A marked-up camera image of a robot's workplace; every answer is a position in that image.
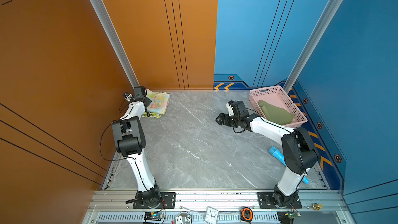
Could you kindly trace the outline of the olive green skirt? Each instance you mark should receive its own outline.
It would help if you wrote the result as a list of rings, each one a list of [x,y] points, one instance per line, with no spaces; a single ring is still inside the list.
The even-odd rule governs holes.
[[[276,124],[290,124],[294,119],[294,114],[289,113],[284,108],[276,107],[263,100],[260,100],[258,102],[258,105],[262,110],[265,118]]]

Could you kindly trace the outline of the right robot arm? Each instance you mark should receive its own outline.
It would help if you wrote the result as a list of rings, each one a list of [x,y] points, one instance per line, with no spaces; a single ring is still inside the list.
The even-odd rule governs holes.
[[[261,134],[282,146],[286,166],[274,187],[271,204],[277,208],[293,206],[299,198],[299,184],[320,158],[308,131],[303,127],[294,129],[278,125],[257,113],[250,114],[242,101],[229,101],[227,109],[227,113],[218,115],[217,124]]]

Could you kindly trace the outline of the pink plastic basket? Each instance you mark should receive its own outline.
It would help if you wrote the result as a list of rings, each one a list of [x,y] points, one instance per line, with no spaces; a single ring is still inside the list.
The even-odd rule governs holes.
[[[306,116],[302,113],[302,111],[298,108],[298,105],[292,101],[291,97],[283,90],[281,86],[272,86],[250,90],[249,100],[254,111],[262,116],[264,119],[266,118],[258,105],[258,102],[260,100],[266,101],[276,107],[284,108],[289,113],[294,114],[293,121],[290,124],[283,125],[285,127],[296,128],[307,122]]]

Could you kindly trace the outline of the pastel floral skirt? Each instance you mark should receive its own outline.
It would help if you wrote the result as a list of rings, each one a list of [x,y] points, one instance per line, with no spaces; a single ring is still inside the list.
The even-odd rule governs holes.
[[[147,90],[147,97],[151,103],[147,107],[150,114],[165,115],[171,95],[167,92],[154,92]]]

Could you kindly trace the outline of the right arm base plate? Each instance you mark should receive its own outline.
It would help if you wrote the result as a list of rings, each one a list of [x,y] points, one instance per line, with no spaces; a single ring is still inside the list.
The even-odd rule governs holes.
[[[291,196],[284,196],[280,192],[258,192],[258,202],[261,209],[271,208],[295,208],[301,209],[302,203],[299,198],[299,191]]]

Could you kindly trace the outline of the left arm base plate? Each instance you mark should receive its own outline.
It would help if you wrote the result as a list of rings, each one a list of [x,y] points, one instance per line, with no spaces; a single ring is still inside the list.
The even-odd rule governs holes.
[[[174,209],[176,202],[176,193],[171,191],[160,192],[160,197],[154,197],[151,194],[139,193],[133,204],[134,209]]]

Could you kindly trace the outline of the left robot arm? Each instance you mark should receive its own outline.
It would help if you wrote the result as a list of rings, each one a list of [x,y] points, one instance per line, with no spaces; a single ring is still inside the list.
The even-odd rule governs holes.
[[[112,123],[112,131],[116,152],[120,153],[131,166],[137,181],[137,193],[134,200],[142,207],[157,208],[162,204],[159,187],[151,174],[145,155],[146,138],[141,124],[143,114],[149,114],[147,107],[151,99],[147,97],[147,89],[135,87],[134,93],[125,93],[128,101],[123,116]]]

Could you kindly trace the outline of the lemon print skirt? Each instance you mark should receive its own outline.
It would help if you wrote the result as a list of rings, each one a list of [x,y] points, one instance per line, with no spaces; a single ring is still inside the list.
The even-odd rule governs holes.
[[[162,114],[151,113],[151,112],[144,112],[144,113],[142,114],[142,117],[145,117],[145,118],[157,118],[157,119],[159,119],[159,118],[161,118],[162,116],[163,116]]]

